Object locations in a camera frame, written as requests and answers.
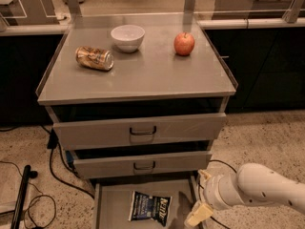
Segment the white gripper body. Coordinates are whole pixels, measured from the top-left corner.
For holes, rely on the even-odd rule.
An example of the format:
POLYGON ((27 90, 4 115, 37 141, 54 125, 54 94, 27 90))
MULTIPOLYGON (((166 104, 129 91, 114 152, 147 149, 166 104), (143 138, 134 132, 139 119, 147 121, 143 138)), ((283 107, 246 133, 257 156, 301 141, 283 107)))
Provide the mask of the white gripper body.
POLYGON ((238 203, 236 175, 209 177, 202 182, 203 197, 215 210, 226 210, 238 203))

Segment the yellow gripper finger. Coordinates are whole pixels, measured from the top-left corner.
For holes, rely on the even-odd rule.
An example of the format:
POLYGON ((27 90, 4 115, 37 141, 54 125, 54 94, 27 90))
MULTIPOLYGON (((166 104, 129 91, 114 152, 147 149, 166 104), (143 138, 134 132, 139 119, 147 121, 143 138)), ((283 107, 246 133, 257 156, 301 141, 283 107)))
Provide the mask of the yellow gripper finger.
POLYGON ((200 222, 210 218, 214 213, 213 208, 205 203, 198 201, 194 206, 192 211, 187 215, 184 224, 187 227, 195 227, 200 222))
POLYGON ((204 180, 208 180, 210 179, 212 176, 206 171, 206 170, 202 170, 200 169, 198 171, 198 174, 200 175, 201 178, 203 178, 204 180))

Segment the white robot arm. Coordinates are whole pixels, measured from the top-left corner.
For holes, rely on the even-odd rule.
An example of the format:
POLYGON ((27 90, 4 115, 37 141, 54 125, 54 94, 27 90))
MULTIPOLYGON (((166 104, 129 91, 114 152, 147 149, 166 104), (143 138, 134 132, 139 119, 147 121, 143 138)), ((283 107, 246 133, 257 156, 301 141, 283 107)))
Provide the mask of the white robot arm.
POLYGON ((248 207, 285 205, 305 214, 305 184, 288 179, 258 163, 246 163, 234 174, 211 176, 198 171, 198 200, 184 224, 194 228, 214 210, 237 205, 248 207))

